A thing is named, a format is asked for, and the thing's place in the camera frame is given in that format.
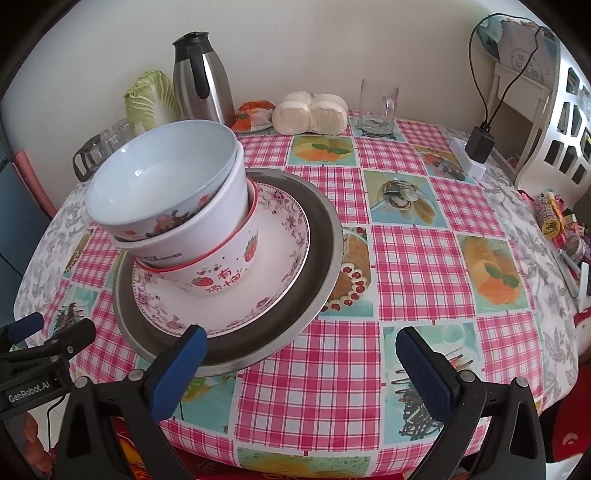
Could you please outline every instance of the stacked bowl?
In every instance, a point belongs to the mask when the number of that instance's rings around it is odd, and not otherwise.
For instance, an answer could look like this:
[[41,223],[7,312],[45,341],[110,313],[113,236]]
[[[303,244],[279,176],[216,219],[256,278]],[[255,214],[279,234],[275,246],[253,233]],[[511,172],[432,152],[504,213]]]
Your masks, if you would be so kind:
[[[233,286],[253,260],[257,199],[234,133],[186,120],[112,154],[89,185],[86,209],[139,268],[208,296]],[[208,265],[233,272],[236,281],[204,275]]]

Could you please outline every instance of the screw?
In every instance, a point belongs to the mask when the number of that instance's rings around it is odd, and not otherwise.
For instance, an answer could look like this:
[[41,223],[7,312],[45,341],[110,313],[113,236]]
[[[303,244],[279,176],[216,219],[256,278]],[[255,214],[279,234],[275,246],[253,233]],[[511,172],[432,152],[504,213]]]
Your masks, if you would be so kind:
[[460,378],[466,383],[472,383],[476,379],[476,375],[470,370],[462,370],[460,372]]
[[526,388],[530,386],[530,384],[527,381],[527,378],[525,377],[517,377],[515,379],[515,383],[519,385],[521,388]]
[[132,382],[137,382],[138,380],[141,380],[144,376],[144,371],[140,368],[136,368],[135,370],[132,370],[131,372],[129,372],[129,375],[127,375],[127,378],[129,378]]
[[77,388],[83,388],[86,386],[87,383],[88,383],[88,377],[80,377],[80,378],[76,378],[74,385]]

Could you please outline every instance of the plug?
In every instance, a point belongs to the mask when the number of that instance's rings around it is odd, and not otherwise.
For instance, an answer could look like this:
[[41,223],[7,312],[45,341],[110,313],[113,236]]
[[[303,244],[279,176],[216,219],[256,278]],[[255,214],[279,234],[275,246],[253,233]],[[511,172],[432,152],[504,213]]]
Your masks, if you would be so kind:
[[495,139],[489,133],[490,127],[482,124],[480,127],[474,127],[470,138],[466,143],[466,153],[468,156],[478,162],[484,163],[488,155],[492,152],[492,147],[495,146]]

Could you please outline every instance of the metal tray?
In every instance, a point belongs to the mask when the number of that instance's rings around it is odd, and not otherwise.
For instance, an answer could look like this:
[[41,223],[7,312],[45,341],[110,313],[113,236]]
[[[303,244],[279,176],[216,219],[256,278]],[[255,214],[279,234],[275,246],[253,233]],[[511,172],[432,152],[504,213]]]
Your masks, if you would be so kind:
[[[295,339],[316,317],[339,275],[343,230],[328,198],[310,182],[281,170],[249,168],[253,180],[282,188],[295,198],[310,222],[310,251],[289,292],[266,314],[245,327],[207,341],[196,375],[213,377],[253,365]],[[176,340],[141,314],[131,287],[133,259],[125,254],[113,282],[113,307],[121,333],[139,356],[151,362]]]

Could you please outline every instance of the checkered tablecloth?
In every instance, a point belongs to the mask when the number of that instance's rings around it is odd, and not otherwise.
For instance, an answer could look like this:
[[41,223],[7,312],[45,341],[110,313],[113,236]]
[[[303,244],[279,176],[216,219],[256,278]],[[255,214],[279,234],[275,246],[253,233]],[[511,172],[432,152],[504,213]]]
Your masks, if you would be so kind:
[[[420,402],[413,403],[414,390],[404,382],[393,350],[392,340],[405,325],[416,326],[456,368],[471,368],[482,380],[526,377],[536,401],[547,406],[539,312],[482,187],[438,169],[424,155],[420,147],[450,158],[439,127],[399,120],[395,135],[368,138],[353,124],[338,137],[271,131],[240,137],[248,167],[285,169],[326,194],[345,238],[367,249],[369,262],[360,266],[364,290],[347,297],[354,299],[352,306],[343,300],[350,292],[329,300],[300,336],[266,360],[234,374],[195,379],[175,416],[161,423],[174,445],[282,475],[361,477],[411,470],[440,426],[428,415],[416,421],[423,411]],[[307,160],[306,151],[318,142],[327,142],[322,150],[336,148],[338,158]],[[418,186],[422,200],[413,198],[402,209],[377,205],[376,188],[401,179]],[[121,336],[113,313],[118,251],[96,225],[87,225],[85,235],[36,341],[52,335],[74,304],[93,319],[98,335],[75,358],[73,370],[98,382],[118,380],[146,363]],[[492,262],[504,258],[495,265],[518,276],[519,295],[508,294],[512,300],[498,305],[479,290],[482,279],[471,279],[474,259],[466,253],[467,241],[490,247]],[[470,451],[485,432],[483,422]]]

